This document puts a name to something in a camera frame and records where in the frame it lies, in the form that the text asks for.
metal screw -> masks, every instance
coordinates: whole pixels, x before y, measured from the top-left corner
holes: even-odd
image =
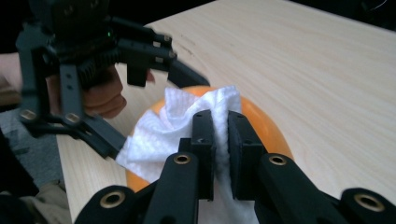
[[[73,114],[73,113],[67,114],[66,119],[73,123],[79,122],[79,116],[77,116],[76,114]]]
[[[20,113],[20,116],[23,117],[24,119],[32,120],[32,119],[35,119],[36,114],[32,110],[25,109],[25,110],[22,110],[22,112]]]
[[[280,156],[272,156],[269,158],[270,162],[275,165],[286,165],[287,161]]]
[[[104,208],[119,206],[125,200],[125,193],[119,190],[109,192],[100,200],[100,205]]]
[[[385,205],[371,195],[360,193],[356,194],[353,198],[360,206],[373,212],[382,212],[385,210]]]
[[[191,158],[188,155],[179,155],[174,157],[174,162],[177,164],[187,164],[191,161]]]

white cloth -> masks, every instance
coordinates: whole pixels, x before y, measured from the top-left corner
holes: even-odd
[[[176,88],[166,88],[165,105],[159,116],[148,110],[137,122],[116,162],[148,182],[160,177],[166,158],[176,153],[180,138],[190,138],[192,116],[211,110],[216,141],[214,201],[199,202],[199,223],[258,223],[253,202],[236,201],[231,191],[228,153],[228,111],[241,112],[239,91],[235,86],[209,91],[197,97]]]

orange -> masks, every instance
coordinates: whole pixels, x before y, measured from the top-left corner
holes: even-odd
[[[208,91],[213,91],[216,88],[208,86],[194,86],[187,87],[182,90],[187,91],[196,96],[203,96]],[[160,109],[164,106],[164,99],[154,104],[150,109],[155,113],[159,113]],[[282,132],[277,128],[275,123],[256,105],[254,105],[249,99],[241,96],[241,106],[242,114],[247,117],[252,125],[253,129],[256,131],[257,135],[262,140],[265,148],[268,152],[279,153],[292,158],[289,146],[282,134]],[[148,181],[140,178],[136,174],[127,171],[127,185],[134,192],[137,192],[149,184]]]

light wood surface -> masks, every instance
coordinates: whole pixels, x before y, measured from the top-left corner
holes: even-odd
[[[214,87],[235,85],[284,134],[294,159],[339,198],[362,187],[396,203],[396,34],[276,0],[219,0],[149,25]],[[126,68],[117,66],[126,81]],[[166,74],[124,84],[128,107],[109,122],[124,135],[163,98]],[[58,136],[72,218],[125,171]]]

hole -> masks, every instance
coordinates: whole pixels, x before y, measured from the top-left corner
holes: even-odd
[[[286,160],[280,156],[272,156],[269,158],[269,160],[275,165],[286,165]]]
[[[382,204],[376,197],[371,195],[360,193],[356,194],[354,199],[360,206],[371,211],[382,212],[385,210],[384,204]]]
[[[177,164],[187,164],[190,160],[191,158],[188,155],[179,155],[174,157],[174,162]]]
[[[175,224],[175,223],[176,220],[174,217],[166,216],[161,219],[161,224]]]
[[[104,208],[114,208],[119,206],[124,200],[124,192],[117,190],[103,196],[100,200],[100,205]]]

